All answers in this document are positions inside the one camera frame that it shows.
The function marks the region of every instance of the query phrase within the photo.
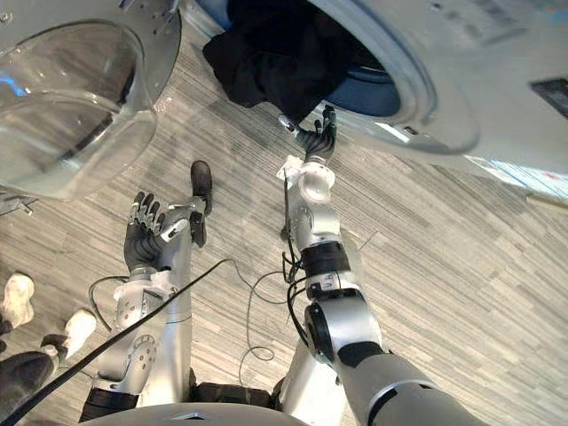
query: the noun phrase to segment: pants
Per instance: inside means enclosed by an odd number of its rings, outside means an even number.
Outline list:
[[[11,331],[12,324],[0,315],[0,335]],[[40,351],[22,352],[0,361],[0,422],[50,379],[67,355],[67,348],[62,346],[65,339],[64,335],[47,335]],[[0,352],[5,347],[0,341]]]

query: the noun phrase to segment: door glass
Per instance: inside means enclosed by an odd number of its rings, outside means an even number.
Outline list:
[[[146,148],[156,114],[142,51],[106,23],[54,28],[0,57],[0,186],[70,200]]]

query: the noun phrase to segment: person's foot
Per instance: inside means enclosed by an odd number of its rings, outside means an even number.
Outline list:
[[[65,325],[63,346],[67,348],[66,359],[75,355],[85,344],[97,327],[95,316],[85,309],[75,312]]]
[[[29,300],[34,295],[34,282],[23,273],[14,273],[4,288],[4,300],[0,307],[2,319],[12,328],[26,324],[34,318],[34,308]]]
[[[205,201],[205,216],[208,216],[213,209],[213,180],[211,179],[211,169],[206,162],[198,160],[193,162],[191,169],[192,189],[194,197],[201,197]]]

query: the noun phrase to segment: washing machine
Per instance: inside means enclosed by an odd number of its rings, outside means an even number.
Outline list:
[[[310,1],[377,59],[316,108],[335,105],[352,143],[568,198],[567,0]],[[226,7],[0,0],[0,214],[83,196],[135,161],[178,11],[206,43],[231,26]]]
[[[318,108],[335,105],[352,143],[568,198],[568,1],[310,1],[380,64]],[[226,6],[180,10],[212,37]]]
[[[135,161],[180,36],[170,0],[0,0],[0,214],[84,196]]]

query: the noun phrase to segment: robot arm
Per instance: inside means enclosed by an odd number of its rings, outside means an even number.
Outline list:
[[[306,273],[307,340],[312,356],[337,373],[360,425],[482,425],[406,359],[386,351],[343,246],[330,205],[335,175],[327,160],[335,146],[335,113],[323,129],[306,132],[280,118],[306,149],[304,162],[288,159],[289,234]]]

